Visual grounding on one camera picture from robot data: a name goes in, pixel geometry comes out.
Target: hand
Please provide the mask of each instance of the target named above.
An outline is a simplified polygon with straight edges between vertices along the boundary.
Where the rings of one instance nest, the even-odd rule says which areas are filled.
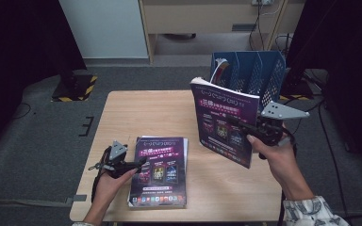
[[[272,176],[283,188],[288,200],[313,199],[314,195],[299,170],[290,142],[283,146],[267,146],[260,139],[247,136],[254,150],[266,156]]]
[[[105,213],[114,197],[116,197],[120,187],[128,181],[137,172],[137,170],[138,169],[132,169],[117,179],[114,179],[107,173],[104,173],[96,187],[95,198],[92,206],[90,207],[90,211],[83,221],[93,225],[101,225]]]

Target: magazine cover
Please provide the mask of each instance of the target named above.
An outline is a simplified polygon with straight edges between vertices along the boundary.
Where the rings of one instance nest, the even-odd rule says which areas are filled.
[[[208,149],[245,168],[250,168],[252,146],[237,126],[227,122],[227,115],[255,125],[259,97],[221,88],[194,78],[190,82],[196,108],[199,140]]]
[[[135,161],[147,157],[141,173],[131,182],[132,208],[184,208],[187,140],[182,137],[139,137]]]

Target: power outlet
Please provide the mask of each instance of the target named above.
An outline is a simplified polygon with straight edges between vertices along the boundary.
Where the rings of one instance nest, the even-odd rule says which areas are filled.
[[[274,4],[274,0],[252,0],[252,6],[269,6]]]

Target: gray carpet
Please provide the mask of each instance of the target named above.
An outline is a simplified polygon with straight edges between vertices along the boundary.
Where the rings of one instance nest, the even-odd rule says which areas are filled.
[[[189,89],[196,76],[208,77],[208,67],[117,67],[89,68],[98,76],[88,101],[55,103],[51,95],[58,76],[28,87],[23,104],[0,137],[0,200],[41,201],[61,207],[0,205],[0,225],[71,225],[70,207],[64,204],[78,187],[88,152],[107,95],[113,90]],[[289,105],[307,110],[321,100],[293,101]],[[349,214],[362,214],[362,159],[347,153],[332,116],[321,110],[340,173]],[[93,117],[89,134],[83,124]],[[336,169],[321,129],[318,109],[299,121],[298,162],[316,194],[322,195],[337,214],[344,216]],[[362,219],[353,220],[362,225]]]

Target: wooden table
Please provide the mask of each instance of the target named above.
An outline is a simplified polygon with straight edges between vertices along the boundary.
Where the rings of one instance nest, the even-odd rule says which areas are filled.
[[[187,208],[171,210],[130,210],[127,195],[130,182],[109,206],[104,221],[115,222],[208,222],[276,221],[281,187],[273,179],[267,161],[254,153],[250,169],[226,159],[199,143],[194,101],[190,90],[113,91],[107,97],[102,118],[90,148],[70,218],[80,221],[91,206],[91,188],[107,146],[116,139],[128,144],[126,161],[133,161],[138,136],[186,137]]]

